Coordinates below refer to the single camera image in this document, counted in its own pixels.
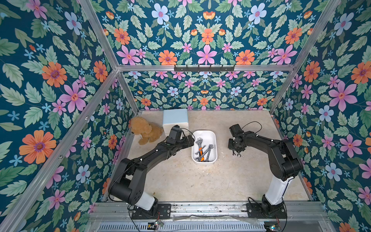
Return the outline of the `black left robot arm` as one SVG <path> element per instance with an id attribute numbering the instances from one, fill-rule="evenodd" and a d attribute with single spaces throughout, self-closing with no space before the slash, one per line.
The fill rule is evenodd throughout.
<path id="1" fill-rule="evenodd" d="M 194 143 L 195 139 L 191 135 L 179 140 L 167 137 L 148 153 L 134 159 L 123 159 L 112 178 L 109 195 L 143 210 L 151 210 L 156 200 L 144 190 L 147 173 L 177 152 L 192 147 Z"/>

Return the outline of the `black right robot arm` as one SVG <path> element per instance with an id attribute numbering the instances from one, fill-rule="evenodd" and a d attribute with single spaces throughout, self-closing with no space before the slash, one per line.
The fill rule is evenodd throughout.
<path id="1" fill-rule="evenodd" d="M 240 156 L 247 147 L 255 148 L 268 155 L 269 168 L 273 174 L 270 186 L 262 197 L 267 206 L 278 206 L 283 203 L 284 195 L 292 180 L 303 170 L 303 164 L 288 140 L 270 139 L 253 131 L 243 131 L 238 124 L 229 128 L 232 138 L 228 149 L 233 155 Z"/>

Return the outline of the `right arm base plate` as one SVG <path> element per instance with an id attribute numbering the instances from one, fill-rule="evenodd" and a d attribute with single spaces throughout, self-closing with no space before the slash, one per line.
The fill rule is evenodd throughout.
<path id="1" fill-rule="evenodd" d="M 250 218 L 285 219 L 287 217 L 284 203 L 274 206 L 266 202 L 263 202 L 263 204 L 247 203 L 246 210 Z"/>

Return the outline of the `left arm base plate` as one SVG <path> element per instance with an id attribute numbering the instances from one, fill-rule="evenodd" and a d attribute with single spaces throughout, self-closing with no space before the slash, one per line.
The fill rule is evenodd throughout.
<path id="1" fill-rule="evenodd" d="M 171 204 L 154 204 L 152 208 L 147 211 L 139 207 L 135 207 L 131 212 L 132 219 L 169 219 L 171 217 Z"/>

